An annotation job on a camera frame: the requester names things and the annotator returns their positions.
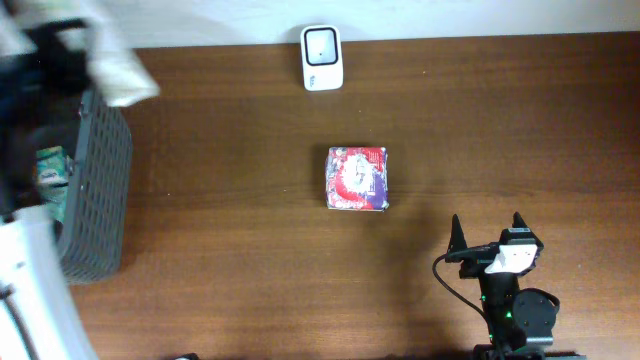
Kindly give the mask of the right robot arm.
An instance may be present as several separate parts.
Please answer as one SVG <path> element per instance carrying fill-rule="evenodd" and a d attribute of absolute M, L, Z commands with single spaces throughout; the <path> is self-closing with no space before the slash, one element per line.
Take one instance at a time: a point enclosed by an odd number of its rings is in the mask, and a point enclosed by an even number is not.
<path fill-rule="evenodd" d="M 519 213 L 496 242 L 470 247 L 457 215 L 452 216 L 447 251 L 436 258 L 432 272 L 452 295 L 476 311 L 486 323 L 490 342 L 477 345 L 471 353 L 480 360 L 581 359 L 575 352 L 551 353 L 552 330 L 561 302 L 538 288 L 522 288 L 519 279 L 532 271 L 544 249 Z M 458 263 L 461 279 L 476 279 L 481 305 L 476 306 L 449 286 L 439 275 L 440 262 Z"/>

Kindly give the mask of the red purple tissue pack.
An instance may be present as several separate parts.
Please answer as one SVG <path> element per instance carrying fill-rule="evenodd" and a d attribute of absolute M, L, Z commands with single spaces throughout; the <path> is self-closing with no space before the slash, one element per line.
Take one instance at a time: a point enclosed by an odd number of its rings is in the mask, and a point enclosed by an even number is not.
<path fill-rule="evenodd" d="M 381 212 L 389 207 L 385 147 L 331 147 L 325 195 L 332 210 Z"/>

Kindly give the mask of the teal wipes packet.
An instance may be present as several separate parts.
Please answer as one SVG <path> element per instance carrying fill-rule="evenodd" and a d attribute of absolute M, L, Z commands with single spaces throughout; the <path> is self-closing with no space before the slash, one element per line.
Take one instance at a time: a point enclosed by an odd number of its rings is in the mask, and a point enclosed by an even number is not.
<path fill-rule="evenodd" d="M 36 185 L 51 217 L 64 222 L 72 159 L 62 146 L 36 152 Z"/>

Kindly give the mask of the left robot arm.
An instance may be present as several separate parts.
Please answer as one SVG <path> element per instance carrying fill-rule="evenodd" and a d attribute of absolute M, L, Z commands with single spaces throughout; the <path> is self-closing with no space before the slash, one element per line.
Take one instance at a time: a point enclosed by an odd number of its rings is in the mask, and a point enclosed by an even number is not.
<path fill-rule="evenodd" d="M 87 29 L 70 19 L 23 30 L 1 22 L 1 351 L 29 359 L 93 359 L 56 249 L 54 220 L 36 181 L 36 153 L 61 127 L 42 125 L 52 97 L 89 85 L 86 52 L 69 51 L 64 30 Z"/>

